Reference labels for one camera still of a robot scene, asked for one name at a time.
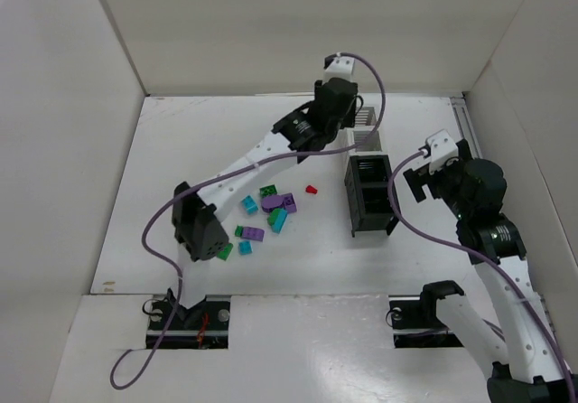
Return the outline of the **small teal square lego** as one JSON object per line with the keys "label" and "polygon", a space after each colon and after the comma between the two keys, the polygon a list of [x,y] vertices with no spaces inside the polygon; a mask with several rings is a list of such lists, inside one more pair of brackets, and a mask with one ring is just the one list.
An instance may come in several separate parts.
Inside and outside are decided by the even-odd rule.
{"label": "small teal square lego", "polygon": [[241,256],[250,255],[253,253],[253,247],[249,240],[242,240],[238,243],[238,253]]}

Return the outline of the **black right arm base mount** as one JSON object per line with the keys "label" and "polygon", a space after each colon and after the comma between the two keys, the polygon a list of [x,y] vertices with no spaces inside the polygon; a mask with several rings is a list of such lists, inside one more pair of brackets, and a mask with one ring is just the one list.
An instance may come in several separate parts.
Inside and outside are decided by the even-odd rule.
{"label": "black right arm base mount", "polygon": [[393,330],[396,349],[460,348],[457,336],[438,319],[428,318],[418,295],[388,298],[386,322]]}

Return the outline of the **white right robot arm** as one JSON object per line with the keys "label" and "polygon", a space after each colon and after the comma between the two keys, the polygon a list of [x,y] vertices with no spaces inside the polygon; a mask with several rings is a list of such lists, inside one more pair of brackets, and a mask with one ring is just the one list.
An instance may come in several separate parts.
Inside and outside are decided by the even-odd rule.
{"label": "white right robot arm", "polygon": [[457,242],[443,241],[407,223],[418,236],[466,253],[485,286],[499,324],[488,325],[451,280],[420,294],[424,317],[447,327],[475,360],[492,402],[575,402],[577,376],[566,363],[533,288],[526,248],[516,225],[501,211],[507,190],[502,169],[476,158],[466,140],[445,131],[429,136],[417,153],[424,165],[401,173],[417,202],[442,200],[456,218]]}

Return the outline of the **small red lego piece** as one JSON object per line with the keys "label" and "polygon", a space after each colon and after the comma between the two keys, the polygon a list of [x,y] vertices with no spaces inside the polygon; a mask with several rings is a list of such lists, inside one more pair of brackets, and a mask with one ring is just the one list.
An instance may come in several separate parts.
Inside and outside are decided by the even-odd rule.
{"label": "small red lego piece", "polygon": [[307,185],[305,187],[305,192],[311,195],[316,195],[318,193],[318,190],[312,185]]}

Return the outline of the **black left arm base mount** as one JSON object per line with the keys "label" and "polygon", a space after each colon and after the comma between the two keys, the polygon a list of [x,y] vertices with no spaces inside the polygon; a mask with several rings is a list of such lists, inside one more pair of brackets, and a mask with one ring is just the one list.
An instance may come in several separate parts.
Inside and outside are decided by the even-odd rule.
{"label": "black left arm base mount", "polygon": [[[142,313],[147,317],[145,347],[152,349],[168,323],[174,296],[146,300]],[[158,349],[226,350],[228,348],[231,297],[207,295],[190,309],[179,306]]]}

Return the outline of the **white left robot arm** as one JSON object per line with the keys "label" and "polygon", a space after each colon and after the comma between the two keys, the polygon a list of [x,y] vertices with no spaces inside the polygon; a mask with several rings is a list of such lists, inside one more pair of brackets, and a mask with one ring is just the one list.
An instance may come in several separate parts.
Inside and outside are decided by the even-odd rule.
{"label": "white left robot arm", "polygon": [[184,318],[203,300],[204,271],[200,264],[228,245],[222,227],[231,211],[253,190],[317,155],[353,124],[358,85],[341,78],[318,83],[312,101],[278,120],[262,141],[220,173],[216,182],[182,198],[172,207],[174,236],[180,245],[182,294],[176,303]]}

